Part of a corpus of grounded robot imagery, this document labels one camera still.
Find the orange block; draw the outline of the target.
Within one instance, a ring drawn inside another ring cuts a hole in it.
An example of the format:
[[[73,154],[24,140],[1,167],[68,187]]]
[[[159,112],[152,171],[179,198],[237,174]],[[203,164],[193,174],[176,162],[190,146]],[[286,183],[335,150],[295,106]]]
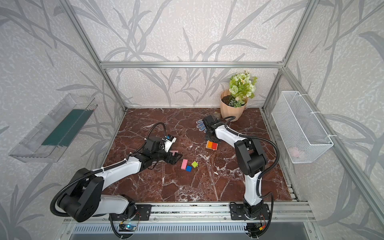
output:
[[[212,148],[212,142],[210,142],[210,141],[207,141],[207,144],[206,144],[206,148],[207,149],[211,149]]]

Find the red block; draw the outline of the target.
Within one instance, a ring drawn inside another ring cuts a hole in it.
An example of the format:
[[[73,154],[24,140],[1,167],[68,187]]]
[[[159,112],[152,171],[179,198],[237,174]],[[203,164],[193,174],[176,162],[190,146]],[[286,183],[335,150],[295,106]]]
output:
[[[212,143],[212,144],[211,144],[211,149],[212,149],[212,150],[215,151],[215,150],[217,150],[217,148],[218,148],[218,144],[217,144],[217,143]]]

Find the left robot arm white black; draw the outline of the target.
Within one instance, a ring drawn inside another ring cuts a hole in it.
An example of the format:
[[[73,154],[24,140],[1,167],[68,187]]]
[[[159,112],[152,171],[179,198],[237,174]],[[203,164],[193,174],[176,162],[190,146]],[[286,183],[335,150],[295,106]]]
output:
[[[138,212],[136,202],[126,196],[105,195],[110,185],[144,170],[153,170],[159,162],[175,165],[182,155],[172,153],[176,138],[147,135],[143,145],[122,161],[95,170],[82,168],[52,199],[50,211],[57,217],[72,217],[81,223],[91,217],[121,215],[133,219]]]

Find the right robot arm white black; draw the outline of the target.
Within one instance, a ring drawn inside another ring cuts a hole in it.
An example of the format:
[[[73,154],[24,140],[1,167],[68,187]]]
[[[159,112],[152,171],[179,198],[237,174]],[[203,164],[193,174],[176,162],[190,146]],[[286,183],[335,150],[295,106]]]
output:
[[[278,147],[268,139],[241,134],[229,126],[235,117],[215,119],[207,116],[202,119],[205,139],[213,143],[225,142],[235,149],[239,169],[245,176],[245,194],[242,204],[230,203],[232,220],[271,220],[273,204],[266,204],[264,198],[273,196],[272,193],[262,195],[262,178],[278,163],[280,152]],[[267,155],[261,141],[269,143],[276,152],[275,162],[266,167]]]

